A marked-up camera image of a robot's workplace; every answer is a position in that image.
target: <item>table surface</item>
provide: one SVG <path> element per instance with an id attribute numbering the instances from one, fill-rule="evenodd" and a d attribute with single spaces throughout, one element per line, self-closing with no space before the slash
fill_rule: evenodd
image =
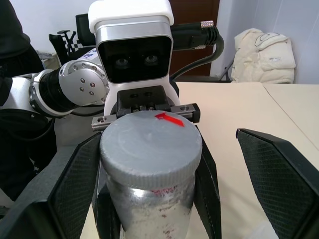
<path id="1" fill-rule="evenodd" d="M 288 140 L 319 169 L 316 123 L 319 86 L 260 83 L 178 83 L 178 86 L 182 104 L 197 103 L 201 109 L 198 127 L 217 166 L 223 238 L 243 239 L 268 219 L 254 193 L 236 130 L 247 128 Z M 97 238 L 90 209 L 81 239 Z M 208 238 L 196 210 L 187 238 Z"/>

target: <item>camera lens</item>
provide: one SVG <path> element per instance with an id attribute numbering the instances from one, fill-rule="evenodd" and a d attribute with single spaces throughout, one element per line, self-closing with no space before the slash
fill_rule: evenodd
<path id="1" fill-rule="evenodd" d="M 154 56 L 154 55 L 148 56 L 147 58 L 145 58 L 145 64 L 147 66 L 157 65 L 159 63 L 158 59 L 159 58 L 157 56 Z"/>
<path id="2" fill-rule="evenodd" d="M 129 61 L 127 59 L 120 58 L 120 59 L 116 60 L 115 66 L 118 69 L 126 69 L 129 66 Z"/>

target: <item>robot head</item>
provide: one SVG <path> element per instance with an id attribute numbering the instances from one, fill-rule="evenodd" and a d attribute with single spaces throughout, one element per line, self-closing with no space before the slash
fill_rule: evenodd
<path id="1" fill-rule="evenodd" d="M 89 25 L 110 82 L 168 75 L 173 47 L 168 0 L 100 0 L 90 6 Z"/>

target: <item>gray bottle cap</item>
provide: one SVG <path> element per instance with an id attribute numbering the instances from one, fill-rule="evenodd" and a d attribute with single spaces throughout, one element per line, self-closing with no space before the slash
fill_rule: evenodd
<path id="1" fill-rule="evenodd" d="M 176 114 L 165 112 L 184 126 L 158 119 L 162 113 L 132 113 L 106 128 L 100 151 L 112 179 L 132 188 L 153 190 L 178 185 L 194 175 L 202 150 L 198 129 Z"/>

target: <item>wooden door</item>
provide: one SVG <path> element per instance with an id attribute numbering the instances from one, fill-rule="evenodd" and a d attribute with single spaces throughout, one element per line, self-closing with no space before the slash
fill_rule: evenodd
<path id="1" fill-rule="evenodd" d="M 175 24 L 213 20 L 217 23 L 219 0 L 169 0 Z M 212 54 L 212 47 L 202 50 L 173 52 L 170 74 L 200 58 Z M 211 64 L 197 67 L 185 73 L 193 76 L 209 76 Z"/>

